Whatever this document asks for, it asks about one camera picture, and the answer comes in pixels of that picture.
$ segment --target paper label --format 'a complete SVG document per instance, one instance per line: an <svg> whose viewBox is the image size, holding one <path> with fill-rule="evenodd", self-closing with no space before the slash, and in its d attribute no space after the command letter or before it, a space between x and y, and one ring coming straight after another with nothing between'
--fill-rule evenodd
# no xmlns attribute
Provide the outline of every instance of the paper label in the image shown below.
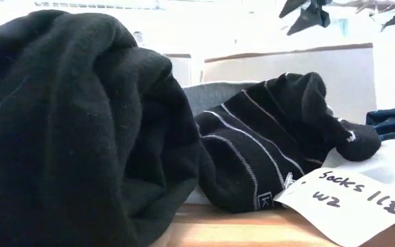
<svg viewBox="0 0 395 247"><path fill-rule="evenodd" d="M367 176L319 168L274 198L336 244L360 246L395 224L395 191Z"/></svg>

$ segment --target gray fabric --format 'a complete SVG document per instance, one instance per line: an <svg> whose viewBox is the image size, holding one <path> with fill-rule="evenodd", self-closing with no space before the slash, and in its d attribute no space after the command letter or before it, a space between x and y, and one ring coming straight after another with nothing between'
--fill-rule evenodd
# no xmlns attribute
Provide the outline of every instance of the gray fabric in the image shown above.
<svg viewBox="0 0 395 247"><path fill-rule="evenodd" d="M218 106L242 89L256 84L256 82L212 82L183 88L189 99L191 111L196 116L209 108Z"/></svg>

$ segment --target sock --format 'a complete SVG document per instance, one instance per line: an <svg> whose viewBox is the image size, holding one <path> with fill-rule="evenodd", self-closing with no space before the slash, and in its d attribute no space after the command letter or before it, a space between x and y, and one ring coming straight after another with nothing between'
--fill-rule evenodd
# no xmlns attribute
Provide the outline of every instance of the sock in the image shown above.
<svg viewBox="0 0 395 247"><path fill-rule="evenodd" d="M200 187L210 202L233 213L279 207L272 199L288 173L299 179L320 168L333 148L349 161L370 158L379 137L331 116L325 95L318 74L288 73L196 116L209 154Z"/></svg>

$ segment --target white stripe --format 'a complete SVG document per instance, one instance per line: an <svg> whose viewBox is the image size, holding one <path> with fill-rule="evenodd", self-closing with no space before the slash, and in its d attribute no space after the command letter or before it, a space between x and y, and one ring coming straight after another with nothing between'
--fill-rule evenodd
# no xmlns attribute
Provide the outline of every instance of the white stripe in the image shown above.
<svg viewBox="0 0 395 247"><path fill-rule="evenodd" d="M351 134L351 136L347 138L347 142L355 141L356 140L355 133L353 131L349 131L349 133Z"/></svg>
<svg viewBox="0 0 395 247"><path fill-rule="evenodd" d="M276 119L274 116L272 116L269 112L267 112L265 109L263 109L259 104L257 104L257 102L255 102L255 101L248 95L248 93L246 93L246 90L242 90L242 93L245 94L245 96L246 96L255 106L257 106L263 113L265 113L268 117L270 117L272 120L274 120L274 121L277 123L277 125L278 125L284 132L286 132L286 133L289 135L289 137L290 137L291 139L293 139L294 141L296 141L296 140L292 137L292 135L289 134L289 133L286 131L286 129L284 129L284 128L281 126L281 124L277 121L277 119Z"/></svg>
<svg viewBox="0 0 395 247"><path fill-rule="evenodd" d="M202 137L202 135L200 134L200 127L199 127L199 124L198 124L198 123L195 123L195 124L196 124L197 133L199 134L199 137Z"/></svg>
<svg viewBox="0 0 395 247"><path fill-rule="evenodd" d="M247 126L245 123L243 123L242 120L240 120L238 117L234 116L234 114L232 114L232 113L228 110L228 108L226 108L225 103L223 103L221 106L222 106L222 108L223 108L231 117L234 117L237 121L239 121L241 124L243 124L245 127L247 127L248 130L253 131L249 126ZM299 164L298 164L297 162L295 162L293 159L291 159L291 158L287 157L285 154L283 154L283 152L280 150L280 148L279 148L273 141L271 141L271 140L269 140L269 139L267 139L267 138L265 138L265 137L262 137L259 133L255 132L255 131L253 131L253 132L256 133L256 134L257 134L259 137L261 137L262 139L264 139L265 141L267 141L267 142L271 143L272 145L274 145L275 148L277 148L277 150L280 152L281 156L283 156L283 158L286 159L286 161L289 161L289 162L292 163L295 167L297 167L298 170L300 170L300 172L301 172L302 175L306 175L306 174L304 173L304 171L302 170L301 166L299 166Z"/></svg>
<svg viewBox="0 0 395 247"><path fill-rule="evenodd" d="M243 133L245 136L251 138L251 140L255 141L255 143L257 143L257 145L260 146L260 148L266 153L267 157L269 157L269 159L273 162L275 170L277 171L278 174L278 178L280 179L280 183L281 183L281 187L284 188L284 184L285 181L283 179L283 176L281 175L280 169L278 168L277 163L275 162L274 158L272 158L271 154L265 149L265 147L263 147L263 145L261 145L261 143L259 141L257 141L254 137L252 137L250 134L248 134L247 132L244 132L243 130L240 130L236 127L231 126L229 123L225 122L225 120L220 117L217 113L214 113L212 111L209 110L205 110L204 113L210 113L213 114L214 116L216 116L226 127L232 129L232 130L236 130L239 131L241 133Z"/></svg>
<svg viewBox="0 0 395 247"><path fill-rule="evenodd" d="M315 160L315 159L313 159L313 158L304 158L306 161L308 161L308 162L312 162L312 163L317 163L317 164L319 164L319 165L322 165L322 161L319 161L319 160Z"/></svg>
<svg viewBox="0 0 395 247"><path fill-rule="evenodd" d="M237 158L239 158L239 160L241 161L241 163L245 167L246 171L251 176L252 182L254 183L254 197L253 197L252 201L253 201L253 204L254 204L254 210L255 211L259 210L259 206L257 204L257 191L259 189L259 183L257 182L257 177L255 176L254 172L252 171L251 166L248 164L248 162L246 162L245 158L240 154L238 149L228 139L225 139L225 138L223 138L221 136L218 136L218 135L215 135L215 134L209 134L209 135L206 135L203 138L215 138L215 139L218 139L220 141L223 141L224 143L228 144L230 149L236 154Z"/></svg>

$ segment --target wooden shelf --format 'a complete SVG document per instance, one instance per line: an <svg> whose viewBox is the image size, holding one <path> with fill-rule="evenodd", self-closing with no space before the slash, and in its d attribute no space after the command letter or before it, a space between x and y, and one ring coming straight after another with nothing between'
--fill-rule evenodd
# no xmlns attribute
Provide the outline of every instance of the wooden shelf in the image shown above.
<svg viewBox="0 0 395 247"><path fill-rule="evenodd" d="M291 210L231 215L200 205L184 205L152 247L337 246ZM395 247L395 225L364 247Z"/></svg>

